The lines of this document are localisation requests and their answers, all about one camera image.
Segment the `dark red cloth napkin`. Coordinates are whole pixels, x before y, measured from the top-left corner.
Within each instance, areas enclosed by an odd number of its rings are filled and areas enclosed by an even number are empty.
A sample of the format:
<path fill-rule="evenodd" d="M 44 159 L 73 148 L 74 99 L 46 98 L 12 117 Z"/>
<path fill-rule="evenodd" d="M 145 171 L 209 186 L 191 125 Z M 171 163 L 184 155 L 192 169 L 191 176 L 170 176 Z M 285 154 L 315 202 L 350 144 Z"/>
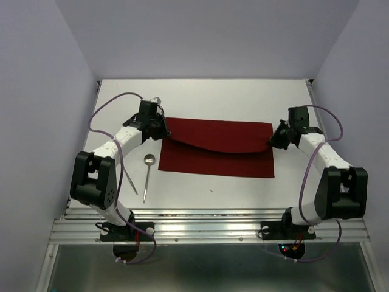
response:
<path fill-rule="evenodd" d="M 274 178 L 272 124 L 167 118 L 159 170 L 241 178 Z"/>

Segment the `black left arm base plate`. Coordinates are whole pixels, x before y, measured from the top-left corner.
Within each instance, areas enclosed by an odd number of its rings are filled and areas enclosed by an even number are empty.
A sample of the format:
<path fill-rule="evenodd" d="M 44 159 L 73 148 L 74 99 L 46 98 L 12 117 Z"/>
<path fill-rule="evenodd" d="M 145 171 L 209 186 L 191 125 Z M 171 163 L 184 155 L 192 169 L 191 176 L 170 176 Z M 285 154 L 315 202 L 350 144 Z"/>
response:
<path fill-rule="evenodd" d="M 97 222 L 95 224 L 100 230 L 101 242 L 151 242 L 150 236 L 147 236 L 128 225 L 116 226 L 108 222 Z"/>

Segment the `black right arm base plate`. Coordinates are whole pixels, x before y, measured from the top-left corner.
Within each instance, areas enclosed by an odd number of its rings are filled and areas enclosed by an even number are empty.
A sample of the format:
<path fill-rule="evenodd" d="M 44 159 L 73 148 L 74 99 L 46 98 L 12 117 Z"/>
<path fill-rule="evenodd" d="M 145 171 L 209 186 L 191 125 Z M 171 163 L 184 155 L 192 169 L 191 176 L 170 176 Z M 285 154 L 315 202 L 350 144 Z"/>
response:
<path fill-rule="evenodd" d="M 308 226 L 284 224 L 281 221 L 262 221 L 258 236 L 263 240 L 314 240 L 315 232 L 309 233 Z"/>

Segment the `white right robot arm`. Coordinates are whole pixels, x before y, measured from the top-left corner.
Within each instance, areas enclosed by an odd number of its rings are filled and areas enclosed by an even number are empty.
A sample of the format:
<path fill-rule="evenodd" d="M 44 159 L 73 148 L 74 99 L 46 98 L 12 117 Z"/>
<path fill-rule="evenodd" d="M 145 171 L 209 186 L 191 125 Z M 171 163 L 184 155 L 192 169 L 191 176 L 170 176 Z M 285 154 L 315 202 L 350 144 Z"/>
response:
<path fill-rule="evenodd" d="M 293 144 L 309 161 L 303 175 L 298 204 L 284 212 L 280 232 L 294 237 L 301 226 L 315 226 L 324 220 L 362 218 L 366 212 L 368 173 L 354 167 L 331 147 L 332 139 L 325 137 L 309 121 L 308 106 L 288 109 L 288 119 L 281 120 L 269 140 L 273 148 L 287 150 Z M 312 201 L 304 203 L 303 195 L 311 167 L 321 175 Z"/>

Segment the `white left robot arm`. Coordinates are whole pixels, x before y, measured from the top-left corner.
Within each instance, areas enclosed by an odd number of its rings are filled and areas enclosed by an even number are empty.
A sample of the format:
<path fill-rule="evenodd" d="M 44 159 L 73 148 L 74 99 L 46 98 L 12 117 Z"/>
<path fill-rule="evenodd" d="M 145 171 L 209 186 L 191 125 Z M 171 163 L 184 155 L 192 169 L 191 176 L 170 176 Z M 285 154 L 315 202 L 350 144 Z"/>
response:
<path fill-rule="evenodd" d="M 81 151 L 75 157 L 70 197 L 96 210 L 121 239 L 135 234 L 133 213 L 119 201 L 125 175 L 124 158 L 148 139 L 158 141 L 170 135 L 159 97 L 140 99 L 139 110 L 113 135 L 106 131 L 88 130 L 108 137 L 108 141 L 91 152 Z"/>

